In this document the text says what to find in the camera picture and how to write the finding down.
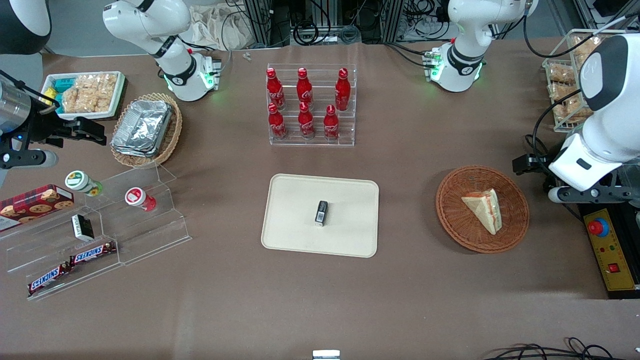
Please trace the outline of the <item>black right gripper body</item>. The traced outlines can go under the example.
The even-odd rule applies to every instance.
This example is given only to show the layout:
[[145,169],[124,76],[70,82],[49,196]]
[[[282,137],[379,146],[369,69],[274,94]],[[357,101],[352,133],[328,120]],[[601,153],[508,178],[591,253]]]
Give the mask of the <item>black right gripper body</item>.
[[25,148],[33,143],[62,148],[64,139],[82,141],[83,135],[75,132],[73,125],[61,119],[55,109],[49,111],[46,106],[32,106],[21,127],[21,143]]

